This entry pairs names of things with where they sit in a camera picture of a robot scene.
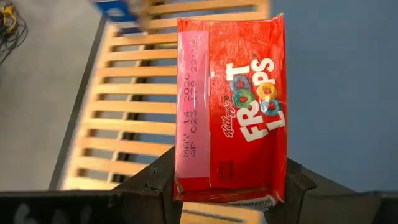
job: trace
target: wooden rack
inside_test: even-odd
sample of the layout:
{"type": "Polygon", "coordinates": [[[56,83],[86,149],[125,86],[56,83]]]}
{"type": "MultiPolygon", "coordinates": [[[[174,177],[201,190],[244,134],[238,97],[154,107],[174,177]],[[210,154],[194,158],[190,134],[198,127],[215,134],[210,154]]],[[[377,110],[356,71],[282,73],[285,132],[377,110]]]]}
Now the wooden rack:
{"type": "MultiPolygon", "coordinates": [[[[70,148],[62,182],[63,190],[112,189],[119,184],[116,175],[132,176],[147,165],[120,160],[121,155],[159,157],[172,147],[170,142],[130,140],[126,135],[175,135],[175,123],[143,121],[133,116],[175,114],[175,102],[137,101],[134,97],[177,93],[175,83],[141,83],[140,79],[177,75],[175,65],[156,65],[150,62],[177,58],[177,34],[175,29],[171,30],[174,31],[172,33],[168,32],[177,26],[177,20],[172,14],[193,11],[205,14],[193,16],[194,19],[261,20],[268,18],[269,5],[267,0],[209,0],[152,6],[149,14],[164,19],[153,19],[147,23],[150,34],[120,36],[115,27],[108,25],[96,69],[92,73],[91,85],[86,92],[80,125],[70,148]],[[228,12],[230,9],[244,12],[228,12]],[[130,66],[122,66],[120,62],[130,62],[130,66]],[[112,79],[122,79],[123,82],[112,82],[112,79]],[[114,117],[104,117],[106,113],[113,114],[114,117]],[[117,134],[111,137],[98,135],[98,131],[104,130],[117,134]]],[[[261,217],[260,212],[242,208],[184,203],[181,223],[259,223],[261,217]]]]}

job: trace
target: pink label area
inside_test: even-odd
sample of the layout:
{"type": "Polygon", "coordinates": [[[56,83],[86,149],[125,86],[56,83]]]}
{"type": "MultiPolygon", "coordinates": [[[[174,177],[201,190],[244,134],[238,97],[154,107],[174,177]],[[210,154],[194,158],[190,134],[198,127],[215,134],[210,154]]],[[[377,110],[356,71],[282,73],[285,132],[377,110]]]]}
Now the pink label area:
{"type": "Polygon", "coordinates": [[[208,32],[178,33],[175,172],[179,178],[209,177],[208,32]]]}

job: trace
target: froot loops logo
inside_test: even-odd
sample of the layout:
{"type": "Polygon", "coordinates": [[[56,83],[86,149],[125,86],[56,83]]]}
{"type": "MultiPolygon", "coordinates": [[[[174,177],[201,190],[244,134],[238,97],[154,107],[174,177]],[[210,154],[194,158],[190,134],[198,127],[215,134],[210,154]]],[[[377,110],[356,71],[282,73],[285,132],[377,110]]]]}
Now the froot loops logo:
{"type": "Polygon", "coordinates": [[[239,108],[236,112],[236,118],[241,126],[240,130],[248,142],[263,138],[268,135],[268,130],[285,126],[282,107],[277,99],[278,91],[275,87],[275,80],[268,79],[268,74],[266,73],[272,72],[274,69],[275,64],[269,58],[261,60],[261,63],[254,59],[250,66],[238,68],[234,68],[232,63],[226,65],[226,79],[229,81],[229,87],[233,91],[232,101],[239,108]],[[255,71],[252,81],[243,75],[249,73],[250,68],[255,71]],[[261,99],[260,103],[257,102],[256,96],[251,91],[252,84],[257,86],[256,94],[261,99]],[[280,116],[280,120],[267,123],[268,129],[259,130],[257,126],[253,126],[250,128],[251,132],[249,132],[247,126],[264,122],[262,116],[258,114],[260,107],[265,115],[280,116]]]}

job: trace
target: red cereal box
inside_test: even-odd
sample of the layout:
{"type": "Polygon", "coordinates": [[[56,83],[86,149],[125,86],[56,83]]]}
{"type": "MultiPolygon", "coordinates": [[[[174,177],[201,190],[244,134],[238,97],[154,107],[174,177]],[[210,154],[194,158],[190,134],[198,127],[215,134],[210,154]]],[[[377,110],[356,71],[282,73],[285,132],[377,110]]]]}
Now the red cereal box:
{"type": "Polygon", "coordinates": [[[284,199],[284,19],[178,19],[177,200],[257,205],[284,199]]]}

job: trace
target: blue wall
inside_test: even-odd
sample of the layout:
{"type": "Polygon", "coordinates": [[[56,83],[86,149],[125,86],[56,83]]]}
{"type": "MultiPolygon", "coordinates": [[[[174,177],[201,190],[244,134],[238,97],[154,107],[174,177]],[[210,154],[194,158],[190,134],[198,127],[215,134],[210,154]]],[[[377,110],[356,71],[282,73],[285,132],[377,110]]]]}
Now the blue wall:
{"type": "Polygon", "coordinates": [[[275,0],[289,157],[355,190],[398,190],[398,1],[275,0]]]}

